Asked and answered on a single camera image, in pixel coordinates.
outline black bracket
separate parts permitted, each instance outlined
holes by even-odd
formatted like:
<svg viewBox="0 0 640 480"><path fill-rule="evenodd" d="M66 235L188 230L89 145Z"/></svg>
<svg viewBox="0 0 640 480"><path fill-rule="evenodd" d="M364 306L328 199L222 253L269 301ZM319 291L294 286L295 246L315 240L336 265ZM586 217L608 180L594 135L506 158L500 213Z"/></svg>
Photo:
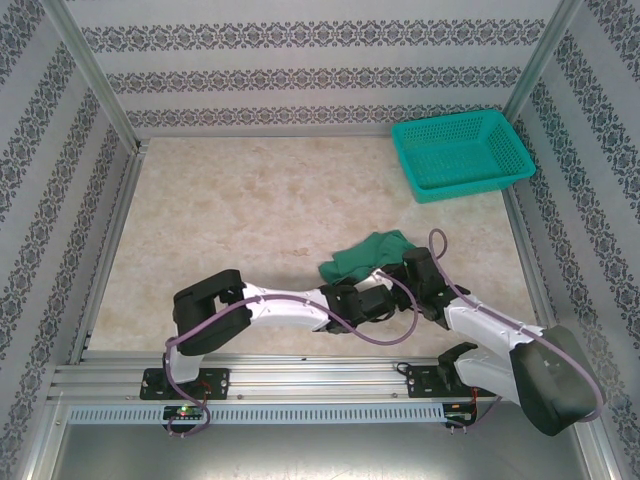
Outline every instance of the black bracket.
<svg viewBox="0 0 640 480"><path fill-rule="evenodd" d="M198 400L226 400L229 391L229 369L201 368L192 382L181 383L180 388ZM163 368L147 368L142 376L141 400L183 400L169 384Z"/></svg>
<svg viewBox="0 0 640 480"><path fill-rule="evenodd" d="M438 366L398 364L398 372L406 377L407 393L409 398L451 398L473 397L472 387L462 383L449 383L442 380ZM477 390L477 397L493 398L495 395L481 388Z"/></svg>
<svg viewBox="0 0 640 480"><path fill-rule="evenodd" d="M173 297L173 321L178 335L193 330L216 311L216 300L231 305L244 299L245 284L238 270L224 270L179 291ZM217 322L178 345L178 351L188 357L215 352L251 325L251 311L240 307L228 312Z"/></svg>

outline basket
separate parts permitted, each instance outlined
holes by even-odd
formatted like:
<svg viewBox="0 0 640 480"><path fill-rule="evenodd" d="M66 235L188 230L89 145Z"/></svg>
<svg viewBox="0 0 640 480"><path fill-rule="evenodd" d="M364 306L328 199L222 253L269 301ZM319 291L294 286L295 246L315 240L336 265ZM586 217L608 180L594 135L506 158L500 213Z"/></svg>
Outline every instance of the basket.
<svg viewBox="0 0 640 480"><path fill-rule="evenodd" d="M536 171L497 110L399 123L391 136L418 203L501 190Z"/></svg>

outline beige floor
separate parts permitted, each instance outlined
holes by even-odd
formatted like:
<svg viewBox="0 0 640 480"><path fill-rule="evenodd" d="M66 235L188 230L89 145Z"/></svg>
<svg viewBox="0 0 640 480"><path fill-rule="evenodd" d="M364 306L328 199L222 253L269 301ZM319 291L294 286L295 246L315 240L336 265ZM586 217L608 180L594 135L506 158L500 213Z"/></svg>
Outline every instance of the beige floor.
<svg viewBox="0 0 640 480"><path fill-rule="evenodd" d="M534 321L501 194L417 204L389 138L154 139L89 347L163 350L173 294L220 270L269 288L315 288L332 252L394 228L424 244L433 227L449 236L443 264L456 282ZM388 340L410 321L405 313L361 330ZM220 351L431 356L460 340L426 320L394 347L255 327Z"/></svg>

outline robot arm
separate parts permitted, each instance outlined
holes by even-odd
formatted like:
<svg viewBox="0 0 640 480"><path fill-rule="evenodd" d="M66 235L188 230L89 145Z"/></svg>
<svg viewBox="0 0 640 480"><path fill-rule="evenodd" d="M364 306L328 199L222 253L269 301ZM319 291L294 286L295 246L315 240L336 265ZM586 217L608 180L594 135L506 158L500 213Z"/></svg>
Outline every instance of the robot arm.
<svg viewBox="0 0 640 480"><path fill-rule="evenodd" d="M441 327L466 335L474 344L454 347L440 357L439 372L445 386L479 387L519 404L531 422L543 433L555 435L594 411L596 400L587 382L557 354L521 331L542 336L576 360L595 378L573 335L563 327L543 329L512 322L520 330L505 327L495 318L459 298L439 274L427 248L405 253L404 262L381 270L407 287L420 313ZM388 320L396 309L411 308L405 291L375 271L360 283L324 285L306 292L268 290L242 281L237 270L226 270L199 282L174 297L174 322L183 335L217 311L216 302L233 304L271 294L293 295L302 302L270 300L250 303L223 316L209 327L173 347L169 355L172 376L177 383L195 380L206 353L213 352L253 326L297 326L314 332L345 333L332 320L330 310L357 328L365 322ZM467 290L467 298L479 303Z"/></svg>

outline patterned wallpaper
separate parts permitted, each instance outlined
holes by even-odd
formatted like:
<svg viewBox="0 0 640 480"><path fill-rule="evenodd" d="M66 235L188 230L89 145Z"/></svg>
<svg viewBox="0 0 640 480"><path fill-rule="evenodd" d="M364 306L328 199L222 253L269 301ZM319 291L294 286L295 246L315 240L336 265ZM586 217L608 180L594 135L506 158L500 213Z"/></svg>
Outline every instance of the patterned wallpaper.
<svg viewBox="0 0 640 480"><path fill-rule="evenodd" d="M517 129L538 171L516 187L556 319L609 399L623 478L640 478L640 1L585 2Z"/></svg>
<svg viewBox="0 0 640 480"><path fill-rule="evenodd" d="M68 5L145 138L388 132L429 114L500 108L557 1Z"/></svg>
<svg viewBox="0 0 640 480"><path fill-rule="evenodd" d="M129 153L36 0L0 2L0 479L65 363Z"/></svg>

